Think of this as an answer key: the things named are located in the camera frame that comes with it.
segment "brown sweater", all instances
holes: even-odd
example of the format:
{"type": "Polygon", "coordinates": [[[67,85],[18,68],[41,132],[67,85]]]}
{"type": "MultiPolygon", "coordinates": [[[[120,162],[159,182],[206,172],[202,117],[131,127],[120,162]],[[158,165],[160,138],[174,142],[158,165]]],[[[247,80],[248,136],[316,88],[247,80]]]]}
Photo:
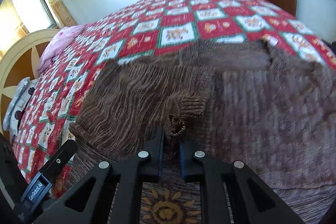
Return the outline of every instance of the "brown sweater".
{"type": "MultiPolygon", "coordinates": [[[[306,222],[314,223],[336,193],[335,80],[329,68],[261,41],[198,41],[179,52],[143,57],[123,66],[108,62],[76,123],[70,124],[80,146],[70,184],[99,159],[113,162],[136,153],[153,137],[152,129],[164,124],[170,146],[166,177],[156,191],[166,199],[163,191],[168,185],[170,191],[181,192],[178,199],[183,204],[191,197],[195,200],[192,211],[199,206],[197,186],[178,180],[174,160],[178,141],[190,138],[218,159],[243,160],[291,200],[306,222]],[[289,194],[293,189],[294,198],[289,194]],[[308,196],[307,191],[313,191],[309,194],[315,198],[323,193],[315,214],[312,207],[307,208],[310,213],[300,209],[314,201],[298,201],[308,196]]],[[[146,199],[151,187],[144,186],[147,206],[160,199],[157,194],[152,194],[151,202],[146,199]]],[[[146,212],[142,210],[145,222],[153,218],[146,212]]],[[[199,221],[199,214],[191,219],[199,221]]]]}

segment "small screw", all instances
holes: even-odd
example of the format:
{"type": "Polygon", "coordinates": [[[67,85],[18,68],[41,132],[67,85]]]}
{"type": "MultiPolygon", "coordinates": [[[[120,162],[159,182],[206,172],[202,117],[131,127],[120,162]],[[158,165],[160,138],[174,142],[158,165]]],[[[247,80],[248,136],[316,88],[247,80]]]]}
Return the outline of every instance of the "small screw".
{"type": "Polygon", "coordinates": [[[240,160],[236,160],[235,163],[233,164],[236,168],[241,169],[244,167],[244,163],[240,160]]]}
{"type": "Polygon", "coordinates": [[[149,155],[149,153],[148,153],[147,151],[140,151],[140,152],[138,153],[138,156],[139,156],[140,158],[147,158],[148,155],[149,155]]]}
{"type": "Polygon", "coordinates": [[[98,166],[99,166],[100,169],[106,169],[107,167],[109,167],[109,165],[110,164],[107,161],[102,161],[102,162],[99,163],[98,166]]]}
{"type": "Polygon", "coordinates": [[[195,157],[197,158],[204,158],[205,153],[203,151],[196,151],[195,152],[195,157]]]}

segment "wooden headboard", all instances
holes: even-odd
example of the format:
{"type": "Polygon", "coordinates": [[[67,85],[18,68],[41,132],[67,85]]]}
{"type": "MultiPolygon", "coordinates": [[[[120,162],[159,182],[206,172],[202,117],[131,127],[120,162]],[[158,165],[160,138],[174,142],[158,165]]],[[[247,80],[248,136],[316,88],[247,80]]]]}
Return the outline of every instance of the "wooden headboard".
{"type": "Polygon", "coordinates": [[[2,129],[3,118],[16,91],[25,77],[39,77],[36,68],[40,57],[59,29],[45,29],[26,35],[17,41],[0,61],[0,132],[9,139],[9,132],[2,129]]]}

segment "pink pillow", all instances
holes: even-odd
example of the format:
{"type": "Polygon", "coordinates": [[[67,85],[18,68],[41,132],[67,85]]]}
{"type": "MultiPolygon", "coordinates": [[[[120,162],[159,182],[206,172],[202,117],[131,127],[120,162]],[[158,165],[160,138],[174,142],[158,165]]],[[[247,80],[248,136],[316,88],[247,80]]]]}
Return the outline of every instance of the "pink pillow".
{"type": "Polygon", "coordinates": [[[75,38],[80,35],[83,31],[85,25],[77,25],[71,27],[64,27],[60,30],[50,41],[48,46],[45,48],[41,58],[40,64],[37,67],[37,71],[42,73],[50,66],[52,59],[64,51],[75,38]]]}

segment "bedspread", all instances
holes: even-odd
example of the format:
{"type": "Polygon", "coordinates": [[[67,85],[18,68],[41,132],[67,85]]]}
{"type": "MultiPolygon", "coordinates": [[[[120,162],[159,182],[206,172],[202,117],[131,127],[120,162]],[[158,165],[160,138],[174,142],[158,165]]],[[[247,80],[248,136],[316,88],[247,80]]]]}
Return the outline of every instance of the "bedspread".
{"type": "MultiPolygon", "coordinates": [[[[105,62],[186,47],[198,38],[242,43],[264,38],[303,59],[336,68],[331,50],[303,23],[265,0],[141,0],[87,27],[41,75],[13,145],[19,168],[30,181],[67,140],[83,99],[105,62]]],[[[71,168],[57,179],[59,197],[71,168]]]]}

